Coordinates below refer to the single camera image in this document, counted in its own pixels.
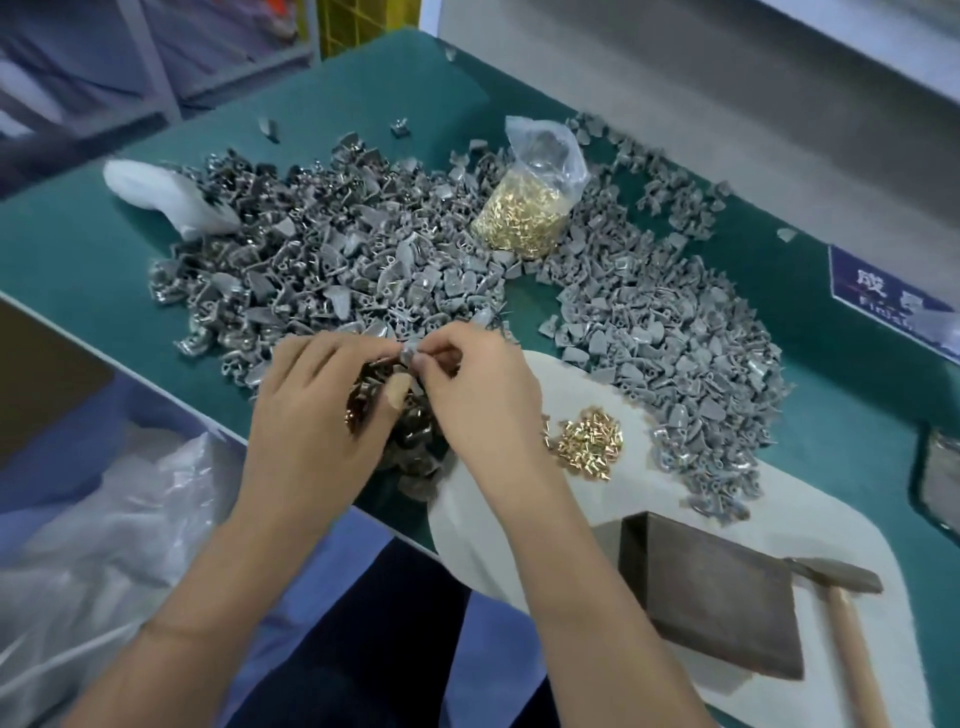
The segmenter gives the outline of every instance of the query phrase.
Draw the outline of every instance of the green workbench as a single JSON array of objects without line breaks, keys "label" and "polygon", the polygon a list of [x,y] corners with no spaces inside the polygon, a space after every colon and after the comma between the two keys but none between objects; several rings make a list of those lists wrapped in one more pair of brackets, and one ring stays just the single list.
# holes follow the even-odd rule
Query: green workbench
[{"label": "green workbench", "polygon": [[[230,146],[283,168],[326,161],[334,141],[356,130],[388,157],[414,155],[446,168],[450,150],[466,149],[471,138],[504,143],[506,114],[562,120],[571,111],[467,54],[448,61],[430,36],[398,32],[159,133],[125,156],[201,166]],[[277,121],[280,144],[259,131],[261,116]],[[401,117],[412,135],[394,139],[390,124]],[[594,143],[588,156],[609,152]],[[637,184],[621,186],[634,199]],[[920,424],[960,432],[960,373],[835,302],[823,243],[803,234],[781,242],[780,220],[735,198],[718,218],[717,234],[696,252],[726,270],[758,309],[783,348],[785,377],[798,385],[775,428],[780,443],[761,457],[846,501],[883,532],[911,595],[936,724],[960,725],[960,549],[911,509],[907,494]],[[99,163],[0,205],[0,231],[4,296],[247,436],[247,395],[220,376],[217,358],[178,355],[172,342],[186,333],[184,310],[158,307],[147,293],[148,263],[176,234],[158,215],[113,199]],[[508,288],[510,321],[525,348],[555,353],[537,334],[556,311],[554,295],[530,279]],[[7,355],[15,346],[8,342]],[[422,505],[389,484],[372,483],[358,505],[432,547]]]}]

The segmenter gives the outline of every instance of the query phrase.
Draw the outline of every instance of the dark blue pants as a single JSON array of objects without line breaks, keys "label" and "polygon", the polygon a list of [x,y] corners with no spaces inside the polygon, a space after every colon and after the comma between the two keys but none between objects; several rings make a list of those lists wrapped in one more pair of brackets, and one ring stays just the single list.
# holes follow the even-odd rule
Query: dark blue pants
[{"label": "dark blue pants", "polygon": [[[435,728],[469,590],[394,539],[228,728]],[[544,680],[513,728],[559,728]]]}]

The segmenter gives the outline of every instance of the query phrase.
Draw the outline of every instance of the yellow crate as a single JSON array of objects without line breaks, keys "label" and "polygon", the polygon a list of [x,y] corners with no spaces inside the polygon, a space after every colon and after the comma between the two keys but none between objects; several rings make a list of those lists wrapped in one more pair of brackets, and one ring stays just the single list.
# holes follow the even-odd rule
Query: yellow crate
[{"label": "yellow crate", "polygon": [[[298,16],[303,18],[300,2]],[[317,0],[320,53],[336,56],[385,32],[420,25],[420,0]]]}]

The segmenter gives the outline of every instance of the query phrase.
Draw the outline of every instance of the white mat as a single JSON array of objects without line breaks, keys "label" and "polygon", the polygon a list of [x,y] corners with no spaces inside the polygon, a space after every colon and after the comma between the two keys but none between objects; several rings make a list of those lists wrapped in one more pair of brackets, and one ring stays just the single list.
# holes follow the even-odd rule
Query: white mat
[{"label": "white mat", "polygon": [[[773,556],[827,556],[875,571],[882,595],[854,598],[892,725],[931,726],[929,698],[900,566],[879,530],[849,505],[767,464],[760,465],[764,497],[751,503],[746,522],[721,527],[683,508],[684,486],[651,461],[651,421],[607,385],[536,352],[525,352],[540,380],[543,411],[552,422],[575,419],[600,405],[621,423],[624,454],[609,483],[568,476],[577,501],[605,552],[616,564],[619,520],[653,511]],[[527,611],[506,536],[476,483],[459,462],[430,508],[430,528],[441,560],[473,590]],[[804,580],[794,579],[804,649],[805,679],[791,682],[753,674],[691,650],[674,647],[704,700],[755,728],[855,728],[829,632],[826,604]]]}]

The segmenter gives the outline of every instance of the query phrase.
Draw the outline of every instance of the blue sign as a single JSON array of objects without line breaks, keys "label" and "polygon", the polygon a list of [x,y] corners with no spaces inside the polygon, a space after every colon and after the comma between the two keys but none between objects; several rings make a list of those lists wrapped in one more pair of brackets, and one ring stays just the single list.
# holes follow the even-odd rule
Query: blue sign
[{"label": "blue sign", "polygon": [[907,322],[910,314],[921,309],[952,313],[953,308],[835,245],[829,250],[833,298],[960,364],[960,355],[919,334]]}]

